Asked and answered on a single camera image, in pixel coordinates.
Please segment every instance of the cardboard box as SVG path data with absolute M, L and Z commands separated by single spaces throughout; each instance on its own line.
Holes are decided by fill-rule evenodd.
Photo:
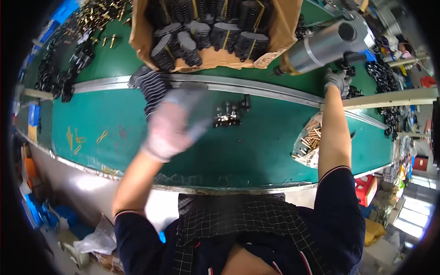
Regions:
M 265 69 L 272 60 L 289 49 L 296 41 L 295 30 L 301 12 L 302 0 L 272 0 L 274 11 L 269 23 L 270 43 L 268 52 L 258 60 L 241 62 L 235 53 L 229 54 L 226 50 L 215 51 L 214 47 L 199 51 L 203 64 L 201 66 L 188 66 L 183 59 L 177 59 L 176 69 L 181 73 L 194 72 L 202 69 L 212 69 L 217 66 L 226 66 L 234 69 L 259 68 Z M 148 0 L 134 0 L 132 15 L 132 32 L 130 44 L 136 51 L 139 59 L 151 69 L 159 70 L 150 57 L 154 45 L 153 27 L 145 17 Z

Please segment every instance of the yellow plastic bag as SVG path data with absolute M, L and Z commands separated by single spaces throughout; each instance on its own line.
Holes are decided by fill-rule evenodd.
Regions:
M 380 223 L 373 222 L 369 219 L 365 219 L 365 223 L 367 225 L 367 230 L 365 232 L 364 246 L 374 244 L 386 234 L 384 227 Z

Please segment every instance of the clear plastic bag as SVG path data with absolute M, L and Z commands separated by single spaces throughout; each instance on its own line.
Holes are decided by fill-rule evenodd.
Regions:
M 310 168 L 318 168 L 322 121 L 323 112 L 319 111 L 307 122 L 293 145 L 293 159 Z
M 113 236 L 113 225 L 102 215 L 95 232 L 85 236 L 81 241 L 73 242 L 73 246 L 80 253 L 98 252 L 111 255 L 116 249 Z

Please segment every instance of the glove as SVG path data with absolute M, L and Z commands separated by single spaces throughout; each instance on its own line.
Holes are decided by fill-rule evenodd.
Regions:
M 330 85 L 335 85 L 339 89 L 341 96 L 348 94 L 348 89 L 350 88 L 350 84 L 352 82 L 352 78 L 347 76 L 347 72 L 345 70 L 342 70 L 339 73 L 334 73 L 331 68 L 327 68 L 325 80 L 325 92 L 327 92 L 327 89 Z
M 203 118 L 187 130 L 188 117 L 207 93 L 204 89 L 170 90 L 152 114 L 141 150 L 156 161 L 169 162 L 194 144 L 206 132 L 212 118 Z

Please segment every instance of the apron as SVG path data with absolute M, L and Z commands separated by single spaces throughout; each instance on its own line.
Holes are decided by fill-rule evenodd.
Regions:
M 272 195 L 179 195 L 179 224 L 172 274 L 189 275 L 196 240 L 241 232 L 291 238 L 313 275 L 330 273 L 295 205 Z

